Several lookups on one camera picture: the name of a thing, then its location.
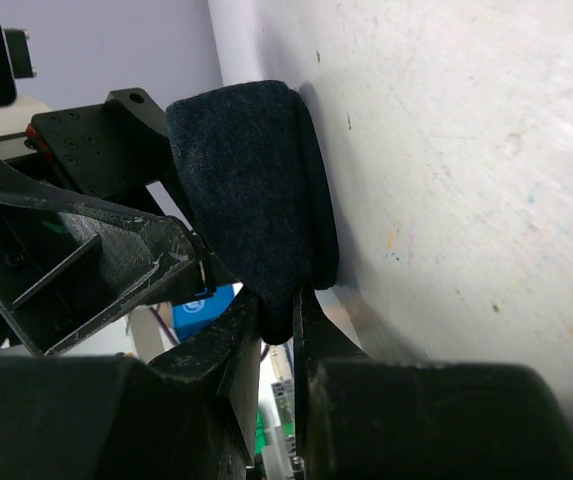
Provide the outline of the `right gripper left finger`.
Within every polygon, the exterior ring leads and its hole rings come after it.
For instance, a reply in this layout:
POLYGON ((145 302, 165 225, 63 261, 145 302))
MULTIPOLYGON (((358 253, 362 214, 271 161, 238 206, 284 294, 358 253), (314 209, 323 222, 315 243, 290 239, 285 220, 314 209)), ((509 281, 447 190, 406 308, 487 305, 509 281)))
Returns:
POLYGON ((0 479, 242 479, 253 463, 258 300, 144 363, 0 356, 0 479))

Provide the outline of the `navy snowman sock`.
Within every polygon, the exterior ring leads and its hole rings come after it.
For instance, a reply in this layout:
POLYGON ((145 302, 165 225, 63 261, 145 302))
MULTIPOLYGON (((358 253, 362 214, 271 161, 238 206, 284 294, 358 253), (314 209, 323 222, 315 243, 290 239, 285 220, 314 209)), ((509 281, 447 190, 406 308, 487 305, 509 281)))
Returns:
POLYGON ((339 265, 331 195, 306 104, 287 84, 262 80, 178 100, 166 119, 204 240, 258 297, 263 341, 286 342, 300 287, 334 286, 339 265))

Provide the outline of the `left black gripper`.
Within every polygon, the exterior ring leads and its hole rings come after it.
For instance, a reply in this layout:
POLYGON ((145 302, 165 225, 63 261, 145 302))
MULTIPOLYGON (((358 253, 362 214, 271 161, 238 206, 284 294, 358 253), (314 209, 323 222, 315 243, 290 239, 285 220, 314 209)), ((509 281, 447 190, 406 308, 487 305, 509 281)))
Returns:
POLYGON ((139 306, 213 291, 199 237, 150 214, 161 209, 147 186, 161 183, 181 211, 186 193, 165 113, 145 90, 36 114, 26 133, 79 192, 0 160, 0 315, 31 354, 66 352, 139 306))

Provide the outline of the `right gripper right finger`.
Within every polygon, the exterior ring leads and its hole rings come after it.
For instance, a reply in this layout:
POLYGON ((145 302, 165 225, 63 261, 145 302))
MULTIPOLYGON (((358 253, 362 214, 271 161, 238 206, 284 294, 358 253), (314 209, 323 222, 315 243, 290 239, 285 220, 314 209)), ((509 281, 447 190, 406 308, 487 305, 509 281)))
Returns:
POLYGON ((293 306, 296 448, 309 479, 573 479, 549 386, 511 364, 379 361, 304 286, 293 306))

